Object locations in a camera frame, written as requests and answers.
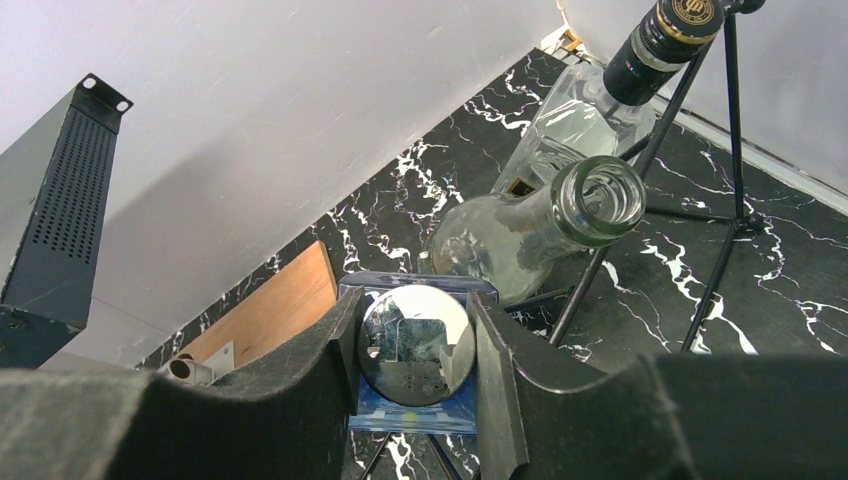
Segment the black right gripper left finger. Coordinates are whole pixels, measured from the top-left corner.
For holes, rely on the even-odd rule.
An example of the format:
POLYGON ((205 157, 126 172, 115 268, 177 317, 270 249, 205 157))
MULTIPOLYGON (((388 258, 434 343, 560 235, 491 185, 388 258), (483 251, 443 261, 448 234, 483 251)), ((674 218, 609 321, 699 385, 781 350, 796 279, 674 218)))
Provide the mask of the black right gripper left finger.
POLYGON ((1 375, 5 479, 337 479, 361 288, 207 387, 150 370, 1 375))

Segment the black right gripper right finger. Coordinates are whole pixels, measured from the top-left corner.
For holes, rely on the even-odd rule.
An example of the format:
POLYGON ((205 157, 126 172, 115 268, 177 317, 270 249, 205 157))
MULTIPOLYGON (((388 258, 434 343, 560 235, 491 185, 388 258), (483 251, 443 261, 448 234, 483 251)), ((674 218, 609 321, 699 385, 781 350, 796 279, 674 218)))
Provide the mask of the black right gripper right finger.
POLYGON ((847 362, 639 356, 599 371, 473 293, 486 479, 843 479, 847 362))

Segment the blue square bottle front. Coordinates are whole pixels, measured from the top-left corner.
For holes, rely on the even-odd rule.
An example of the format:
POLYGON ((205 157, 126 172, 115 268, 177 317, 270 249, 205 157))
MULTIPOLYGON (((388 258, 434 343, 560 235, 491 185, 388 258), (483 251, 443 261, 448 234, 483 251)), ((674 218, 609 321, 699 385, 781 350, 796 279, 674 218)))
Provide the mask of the blue square bottle front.
POLYGON ((359 399, 353 431, 473 435, 476 333, 466 310, 497 289, 467 276, 359 271, 338 282, 360 288, 356 326, 359 399))

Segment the black wire wine rack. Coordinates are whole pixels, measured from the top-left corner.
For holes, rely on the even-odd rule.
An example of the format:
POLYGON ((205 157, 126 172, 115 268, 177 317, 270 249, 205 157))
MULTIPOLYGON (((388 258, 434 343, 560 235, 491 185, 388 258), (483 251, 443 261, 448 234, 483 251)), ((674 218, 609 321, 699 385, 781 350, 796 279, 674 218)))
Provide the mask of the black wire wine rack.
MULTIPOLYGON (((412 143, 317 224, 339 275, 415 270, 425 237, 483 193, 564 63, 534 49, 412 143)), ((727 212, 731 156, 673 127, 649 173, 650 200, 727 212)), ((700 307, 723 224, 649 215, 606 256, 559 349, 612 371, 638 354, 675 353, 700 307)))

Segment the clear round glass bottle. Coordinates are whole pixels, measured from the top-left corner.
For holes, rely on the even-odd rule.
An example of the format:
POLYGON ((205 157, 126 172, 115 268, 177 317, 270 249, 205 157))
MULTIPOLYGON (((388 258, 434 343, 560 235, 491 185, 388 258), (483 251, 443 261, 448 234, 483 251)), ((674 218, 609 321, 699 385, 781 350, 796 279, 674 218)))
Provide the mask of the clear round glass bottle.
POLYGON ((644 184, 630 164, 590 157, 523 197, 491 193, 452 207, 424 241, 418 268, 485 280, 502 304, 514 305, 538 290, 558 260, 615 243, 645 211, 644 184))

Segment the clear square bottle black cap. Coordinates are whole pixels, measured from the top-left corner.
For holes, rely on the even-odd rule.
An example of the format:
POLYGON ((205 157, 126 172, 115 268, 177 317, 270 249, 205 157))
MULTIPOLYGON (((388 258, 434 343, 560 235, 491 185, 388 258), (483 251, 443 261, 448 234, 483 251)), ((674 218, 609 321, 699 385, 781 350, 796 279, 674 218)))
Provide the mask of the clear square bottle black cap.
POLYGON ((724 13, 719 1, 657 1, 605 67, 567 67, 493 192, 526 195, 567 165, 597 155, 620 156, 646 138, 656 121, 650 100, 715 38, 724 13))

